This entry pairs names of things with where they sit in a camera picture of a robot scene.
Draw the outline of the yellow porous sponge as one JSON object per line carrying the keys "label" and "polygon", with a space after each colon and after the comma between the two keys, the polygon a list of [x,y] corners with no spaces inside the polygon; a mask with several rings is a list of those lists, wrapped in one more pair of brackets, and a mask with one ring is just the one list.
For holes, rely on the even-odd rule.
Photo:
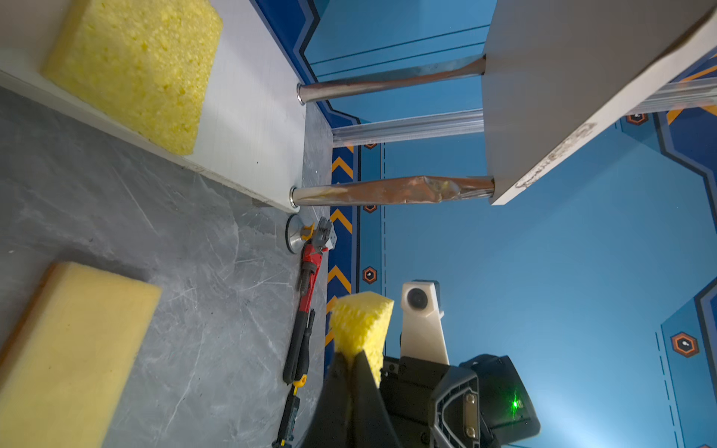
{"label": "yellow porous sponge", "polygon": [[345,358],[349,368],[364,353],[377,388],[393,309],[392,300],[371,291],[338,299],[332,308],[330,328],[335,353]]}
{"label": "yellow porous sponge", "polygon": [[155,145],[188,156],[222,29],[208,1],[75,1],[42,75]]}

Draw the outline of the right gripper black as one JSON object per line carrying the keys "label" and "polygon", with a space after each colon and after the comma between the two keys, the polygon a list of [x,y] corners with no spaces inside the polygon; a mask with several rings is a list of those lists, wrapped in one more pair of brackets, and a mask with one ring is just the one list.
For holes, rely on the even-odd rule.
{"label": "right gripper black", "polygon": [[385,357],[381,374],[379,391],[364,351],[351,379],[347,359],[335,355],[300,447],[347,448],[349,427],[358,448],[503,447],[541,432],[508,356],[459,366]]}

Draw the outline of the cream yellow sponge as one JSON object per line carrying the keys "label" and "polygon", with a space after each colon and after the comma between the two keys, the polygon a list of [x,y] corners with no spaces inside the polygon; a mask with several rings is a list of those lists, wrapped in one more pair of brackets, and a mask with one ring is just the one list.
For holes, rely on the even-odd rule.
{"label": "cream yellow sponge", "polygon": [[93,267],[53,265],[1,356],[2,446],[101,446],[161,295]]}

